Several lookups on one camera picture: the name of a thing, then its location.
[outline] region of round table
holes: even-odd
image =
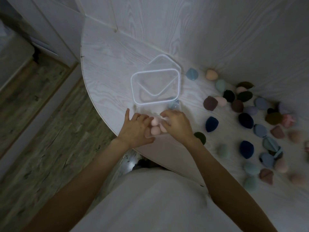
[[[114,32],[113,29],[98,21],[86,18],[81,54],[83,78],[91,101],[102,119],[117,135],[122,127],[126,108],[130,109],[131,117],[135,109],[130,84],[131,76],[162,52],[124,34]],[[218,160],[234,178],[242,183],[247,175],[242,169],[245,159],[239,154],[239,144],[247,140],[254,145],[255,152],[250,161],[262,168],[258,160],[259,154],[266,151],[262,146],[262,139],[257,137],[252,130],[238,123],[238,114],[231,110],[230,104],[217,107],[213,112],[205,110],[203,101],[207,96],[222,96],[222,94],[215,89],[214,82],[205,79],[205,72],[199,70],[197,66],[184,59],[174,58],[174,60],[182,67],[179,101],[183,112],[191,122],[193,131],[203,132],[206,135],[205,147],[216,159],[218,159],[218,147],[221,144],[229,146],[230,158]],[[187,79],[184,75],[190,67],[195,68],[199,73],[195,81]],[[234,91],[235,88],[227,85],[227,89]],[[245,105],[253,105],[253,100],[254,98]],[[210,116],[218,119],[219,126],[214,132],[207,133],[205,122]],[[270,130],[273,126],[264,120],[264,116],[265,111],[260,111],[253,117],[254,122]],[[290,167],[294,170],[301,169],[309,176],[309,168],[299,157],[300,154],[297,158],[293,156],[296,152],[303,153],[303,146],[291,144],[287,138],[277,142],[282,146]],[[136,150],[157,164],[205,185],[189,152],[171,136],[158,136],[153,144],[139,147]],[[258,180],[257,190],[251,193],[277,228],[282,226],[283,219],[290,221],[288,218],[295,218],[295,215],[300,215],[301,218],[309,215],[307,209],[290,210],[295,202],[309,206],[308,188],[302,196],[300,194],[299,189],[291,185],[284,174],[274,175],[273,186]],[[275,213],[274,216],[272,214],[287,208],[289,210],[283,215],[277,216]]]

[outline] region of wooden floor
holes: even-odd
[[[40,54],[0,92],[0,158],[66,79],[68,67]]]
[[[100,118],[80,80],[0,184],[0,231],[20,230],[116,136]],[[131,150],[112,170],[91,208],[141,156]]]

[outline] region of transparent lid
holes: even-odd
[[[164,54],[131,77],[134,102],[147,105],[171,102],[180,94],[180,66]]]

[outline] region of finger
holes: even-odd
[[[143,121],[148,118],[149,116],[148,115],[145,115],[145,114],[142,114],[137,120],[141,123],[143,123]]]
[[[127,108],[126,113],[125,113],[125,121],[129,121],[130,120],[129,114],[130,114],[130,109]]]
[[[153,119],[154,119],[153,117],[146,118],[144,120],[144,124],[148,127]]]
[[[155,137],[146,138],[146,140],[145,140],[145,145],[146,145],[146,144],[151,144],[151,143],[153,143],[154,141],[155,141]]]
[[[165,110],[165,111],[160,113],[160,116],[162,116],[162,117],[171,117],[173,114],[175,114],[175,111]]]
[[[171,126],[165,120],[161,120],[161,124],[166,129],[166,131],[169,132]]]
[[[137,120],[137,118],[140,117],[140,116],[141,116],[140,113],[135,113],[131,120]]]

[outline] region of white shirt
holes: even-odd
[[[206,187],[161,169],[125,175],[71,231],[241,232],[212,202]]]

